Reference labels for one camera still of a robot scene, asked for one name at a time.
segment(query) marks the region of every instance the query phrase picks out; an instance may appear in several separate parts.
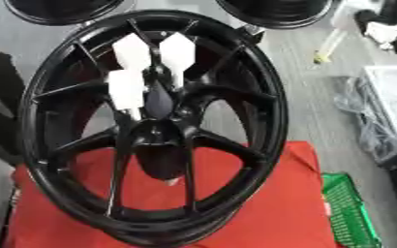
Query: wheel rim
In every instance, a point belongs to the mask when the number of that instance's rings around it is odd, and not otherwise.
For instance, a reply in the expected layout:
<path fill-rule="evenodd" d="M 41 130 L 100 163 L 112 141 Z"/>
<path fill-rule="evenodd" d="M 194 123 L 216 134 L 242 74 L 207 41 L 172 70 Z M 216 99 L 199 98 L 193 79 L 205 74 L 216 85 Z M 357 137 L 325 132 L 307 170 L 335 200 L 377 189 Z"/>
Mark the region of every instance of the wheel rim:
<path fill-rule="evenodd" d="M 248 23 L 276 29 L 311 25 L 331 9 L 332 0 L 217 0 L 231 15 Z"/>
<path fill-rule="evenodd" d="M 16 16 L 41 25 L 70 25 L 103 16 L 123 0 L 4 0 Z"/>
<path fill-rule="evenodd" d="M 166 77 L 158 63 L 147 71 L 146 80 L 149 92 L 158 84 L 167 88 L 172 110 L 167 115 L 154 116 L 151 109 L 146 109 L 147 117 L 140 122 L 114 111 L 115 127 L 82 139 L 83 126 L 92 112 L 101 103 L 111 103 L 104 77 L 118 65 L 112 63 L 110 45 L 132 32 L 152 44 L 158 43 L 165 33 L 179 31 L 193 39 L 202 51 L 198 53 L 198 65 L 186 73 L 185 87 L 170 90 L 169 76 Z M 199 54 L 207 50 L 217 54 L 215 61 L 201 60 Z M 158 56 L 158 52 L 154 50 L 153 55 Z M 85 79 L 80 75 L 76 81 L 68 72 L 79 66 L 86 69 L 86 74 Z M 206 108 L 217 99 L 228 102 L 239 115 L 250 147 L 198 126 Z M 223 226 L 271 173 L 288 128 L 282 84 L 258 48 L 221 22 L 177 11 L 113 16 L 72 35 L 33 77 L 22 100 L 20 122 L 26 163 L 44 193 L 78 220 L 140 246 L 185 244 Z M 160 134 L 157 141 L 151 135 L 155 131 Z M 118 198 L 126 161 L 137 152 L 134 148 L 138 147 L 139 157 L 142 148 L 146 153 L 146 149 L 155 145 L 175 147 L 182 154 L 183 163 L 163 174 L 152 172 L 152 163 L 143 170 L 159 179 L 184 176 L 185 205 L 152 212 L 121 205 Z M 244 164 L 228 185 L 197 201 L 192 156 L 194 148 L 202 146 L 231 153 Z M 117 151 L 113 169 L 117 172 L 107 185 L 110 188 L 107 201 L 79 185 L 68 171 L 74 155 L 100 147 L 114 147 Z M 161 232 L 171 235 L 158 238 Z"/>

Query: white object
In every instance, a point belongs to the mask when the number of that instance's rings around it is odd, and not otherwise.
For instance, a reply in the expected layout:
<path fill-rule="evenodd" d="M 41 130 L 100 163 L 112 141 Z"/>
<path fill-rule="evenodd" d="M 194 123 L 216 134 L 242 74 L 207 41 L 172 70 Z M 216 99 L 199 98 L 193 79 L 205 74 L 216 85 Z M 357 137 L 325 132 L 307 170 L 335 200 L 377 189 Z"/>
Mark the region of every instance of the white object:
<path fill-rule="evenodd" d="M 393 49 L 391 43 L 397 41 L 397 25 L 386 25 L 371 21 L 367 24 L 364 35 L 379 43 L 381 49 Z"/>
<path fill-rule="evenodd" d="M 149 46 L 134 33 L 114 43 L 112 48 L 123 69 L 142 71 L 152 64 Z"/>
<path fill-rule="evenodd" d="M 353 16 L 360 11 L 373 11 L 378 14 L 382 9 L 383 0 L 343 0 L 331 18 L 334 28 L 347 30 L 351 28 Z"/>
<path fill-rule="evenodd" d="M 145 90 L 142 71 L 152 64 L 150 48 L 137 34 L 120 39 L 112 48 L 124 70 L 109 72 L 109 95 L 118 110 L 127 110 L 135 120 L 140 120 Z"/>
<path fill-rule="evenodd" d="M 180 33 L 174 33 L 160 43 L 163 63 L 171 70 L 174 86 L 183 87 L 184 73 L 196 63 L 196 44 Z"/>
<path fill-rule="evenodd" d="M 141 119 L 139 108 L 144 106 L 144 79 L 141 71 L 118 70 L 109 72 L 108 93 L 117 110 L 127 110 L 135 120 Z"/>

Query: table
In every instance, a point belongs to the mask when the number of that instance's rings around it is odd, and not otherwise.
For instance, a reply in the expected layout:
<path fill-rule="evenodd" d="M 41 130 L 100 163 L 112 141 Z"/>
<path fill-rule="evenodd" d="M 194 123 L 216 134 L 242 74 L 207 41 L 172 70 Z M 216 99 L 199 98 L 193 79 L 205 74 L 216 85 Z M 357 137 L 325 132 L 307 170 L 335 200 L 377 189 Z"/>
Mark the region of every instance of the table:
<path fill-rule="evenodd" d="M 106 149 L 86 153 L 77 159 L 74 168 L 77 179 L 98 195 L 107 192 L 110 153 Z M 208 148 L 196 151 L 195 162 L 199 198 L 221 187 L 240 166 L 234 156 Z M 184 187 L 183 180 L 175 186 L 165 186 L 146 178 L 135 160 L 126 177 L 125 189 L 129 184 L 140 185 L 124 191 L 128 199 L 123 203 L 128 206 L 155 209 L 177 206 L 183 201 L 184 194 L 178 194 Z M 57 209 L 31 181 L 25 167 L 17 169 L 15 181 L 22 193 L 3 247 L 131 247 Z M 236 216 L 218 232 L 188 247 L 335 248 L 313 147 L 304 141 L 288 142 L 271 176 Z"/>

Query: concrete floor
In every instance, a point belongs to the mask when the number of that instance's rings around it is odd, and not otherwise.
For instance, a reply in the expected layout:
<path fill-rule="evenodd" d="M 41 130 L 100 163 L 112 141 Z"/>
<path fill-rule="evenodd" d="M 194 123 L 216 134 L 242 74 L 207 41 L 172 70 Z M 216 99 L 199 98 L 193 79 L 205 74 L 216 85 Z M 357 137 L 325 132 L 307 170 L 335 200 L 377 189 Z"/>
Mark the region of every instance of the concrete floor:
<path fill-rule="evenodd" d="M 127 4 L 125 1 L 117 12 Z M 137 9 L 149 8 L 192 11 L 234 27 L 241 24 L 214 0 L 138 1 Z M 0 51 L 14 57 L 25 81 L 75 28 L 26 23 L 10 14 L 0 1 Z M 268 30 L 260 47 L 274 63 L 286 86 L 290 104 L 290 139 L 308 140 L 317 149 L 323 171 L 345 171 L 352 176 L 384 247 L 397 248 L 397 199 L 390 179 L 359 148 L 357 130 L 351 117 L 337 110 L 333 104 L 336 84 L 341 83 L 342 78 L 358 75 L 365 65 L 397 64 L 397 56 L 378 51 L 373 44 L 354 33 L 338 48 L 332 63 L 314 66 L 313 52 L 330 31 L 327 19 L 297 30 Z M 230 109 L 216 105 L 208 116 L 206 126 L 209 129 L 243 140 L 243 132 L 237 128 L 224 128 L 227 127 L 227 116 L 232 116 Z"/>

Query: rim lip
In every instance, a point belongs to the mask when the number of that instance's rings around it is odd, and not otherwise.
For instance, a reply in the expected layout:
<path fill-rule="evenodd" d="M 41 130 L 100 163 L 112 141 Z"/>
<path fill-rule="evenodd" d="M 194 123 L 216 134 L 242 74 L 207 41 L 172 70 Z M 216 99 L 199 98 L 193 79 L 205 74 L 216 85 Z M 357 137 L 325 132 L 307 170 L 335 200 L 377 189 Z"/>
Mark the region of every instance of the rim lip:
<path fill-rule="evenodd" d="M 263 74 L 265 77 L 265 81 L 263 84 L 266 85 L 261 85 L 263 88 L 265 88 L 267 91 L 269 91 L 269 83 L 272 82 L 272 86 L 275 88 L 275 93 L 279 99 L 278 104 L 276 106 L 278 107 L 278 113 L 280 114 L 280 118 L 278 118 L 278 122 L 275 122 L 275 128 L 279 129 L 275 131 L 273 134 L 271 134 L 274 139 L 274 143 L 270 143 L 270 141 L 266 141 L 264 143 L 264 147 L 262 149 L 266 150 L 268 156 L 268 161 L 269 167 L 263 167 L 262 171 L 260 172 L 262 174 L 262 177 L 256 178 L 256 180 L 252 180 L 250 183 L 249 187 L 245 187 L 240 191 L 240 193 L 229 199 L 229 201 L 224 202 L 223 206 L 219 206 L 218 209 L 211 209 L 206 212 L 206 214 L 201 214 L 199 218 L 196 218 L 195 223 L 191 223 L 190 220 L 176 220 L 172 221 L 169 223 L 145 223 L 145 225 L 154 225 L 156 226 L 155 230 L 160 230 L 160 231 L 166 231 L 167 229 L 169 230 L 181 230 L 184 228 L 190 228 L 193 227 L 194 225 L 200 225 L 203 223 L 209 223 L 210 221 L 216 220 L 218 218 L 221 218 L 224 214 L 227 214 L 230 211 L 233 211 L 237 209 L 244 201 L 249 199 L 260 187 L 260 185 L 264 182 L 264 180 L 267 178 L 267 176 L 271 173 L 272 169 L 275 167 L 277 164 L 280 155 L 283 150 L 284 143 L 286 141 L 287 137 L 287 132 L 288 132 L 288 107 L 287 107 L 287 101 L 286 101 L 286 96 L 284 93 L 283 85 L 282 82 L 280 81 L 276 70 L 272 66 L 272 64 L 269 62 L 268 58 L 256 47 L 256 45 L 252 44 L 250 40 L 247 37 L 242 37 L 239 33 L 237 33 L 233 28 L 225 25 L 224 23 L 217 21 L 215 19 L 209 18 L 207 16 L 203 15 L 197 15 L 197 14 L 192 14 L 192 13 L 187 13 L 187 12 L 181 12 L 181 11 L 152 11 L 152 10 L 147 10 L 147 11 L 139 11 L 139 12 L 132 12 L 124 15 L 115 15 L 109 18 L 106 18 L 104 20 L 98 21 L 86 28 L 83 28 L 81 30 L 78 30 L 75 32 L 75 34 L 71 35 L 65 42 L 63 42 L 47 59 L 46 61 L 41 65 L 37 73 L 34 75 L 33 79 L 31 80 L 29 86 L 27 87 L 20 106 L 20 117 L 19 117 L 19 124 L 20 124 L 20 130 L 22 132 L 23 137 L 31 137 L 32 130 L 31 128 L 31 118 L 29 116 L 31 115 L 30 110 L 31 107 L 31 99 L 33 97 L 34 91 L 38 89 L 38 86 L 40 87 L 40 81 L 43 80 L 43 78 L 46 77 L 46 75 L 52 73 L 52 70 L 55 68 L 55 66 L 58 64 L 58 62 L 54 63 L 55 61 L 53 60 L 61 60 L 63 58 L 62 54 L 64 55 L 64 51 L 70 48 L 71 43 L 73 40 L 76 38 L 80 37 L 86 37 L 88 39 L 91 39 L 95 33 L 101 33 L 107 30 L 107 26 L 109 26 L 111 21 L 114 21 L 118 18 L 121 19 L 131 19 L 135 17 L 143 17 L 143 16 L 152 16 L 153 18 L 158 18 L 158 17 L 170 17 L 170 16 L 175 16 L 175 17 L 187 17 L 187 18 L 193 18 L 193 19 L 198 19 L 198 20 L 203 20 L 203 21 L 211 21 L 214 26 L 219 26 L 220 28 L 224 28 L 227 33 L 230 33 L 233 37 L 236 37 L 236 39 L 240 40 L 244 46 L 246 46 L 246 52 L 250 53 L 252 59 L 260 61 L 257 63 L 258 69 L 260 69 L 260 72 Z M 113 220 L 113 219 L 107 219 L 105 218 L 104 220 L 101 219 L 101 216 L 97 213 L 94 213 L 90 211 L 89 209 L 84 208 L 83 206 L 79 205 L 78 203 L 72 201 L 71 199 L 65 199 L 65 197 L 61 196 L 61 191 L 58 189 L 54 189 L 52 185 L 49 186 L 49 180 L 48 178 L 44 175 L 42 170 L 40 168 L 36 168 L 37 165 L 39 165 L 37 158 L 34 156 L 32 152 L 32 140 L 31 139 L 22 139 L 21 144 L 23 147 L 23 154 L 25 161 L 27 163 L 27 167 L 30 171 L 30 174 L 34 181 L 38 184 L 38 186 L 42 189 L 42 191 L 51 199 L 52 202 L 54 202 L 59 208 L 62 210 L 66 211 L 70 215 L 74 216 L 78 220 L 83 221 L 84 223 L 91 225 L 93 227 L 103 229 L 103 230 L 109 230 L 109 229 L 118 229 L 122 230 L 125 232 L 129 232 L 131 230 L 131 227 L 127 225 L 127 222 L 125 221 L 120 221 L 120 220 Z M 140 226 L 140 223 L 134 223 L 134 226 Z M 135 229 L 137 232 L 154 232 L 155 230 L 148 230 L 146 228 L 140 227 L 138 229 Z"/>
<path fill-rule="evenodd" d="M 323 8 L 316 13 L 305 19 L 300 19 L 297 21 L 278 21 L 278 20 L 270 20 L 269 18 L 255 17 L 244 14 L 242 11 L 239 11 L 232 4 L 228 3 L 226 0 L 216 0 L 217 3 L 230 15 L 239 18 L 247 23 L 254 24 L 261 27 L 273 28 L 273 29 L 293 29 L 299 27 L 305 27 L 311 25 L 326 16 L 329 10 L 332 7 L 332 0 L 326 0 L 326 3 L 323 5 Z"/>
<path fill-rule="evenodd" d="M 45 25 L 45 26 L 65 26 L 65 25 L 72 25 L 72 24 L 79 24 L 83 23 L 88 20 L 92 20 L 95 18 L 98 18 L 100 16 L 104 16 L 108 13 L 110 13 L 112 10 L 116 9 L 123 0 L 112 0 L 109 3 L 101 6 L 100 8 L 97 8 L 91 12 L 88 13 L 82 13 L 79 15 L 71 15 L 67 17 L 61 17 L 61 18 L 46 18 L 46 17 L 40 17 L 36 15 L 28 15 L 24 13 L 23 11 L 19 10 L 17 7 L 15 7 L 10 0 L 4 0 L 4 4 L 6 5 L 7 9 L 12 12 L 15 16 L 34 23 L 34 24 L 39 24 L 39 25 Z"/>

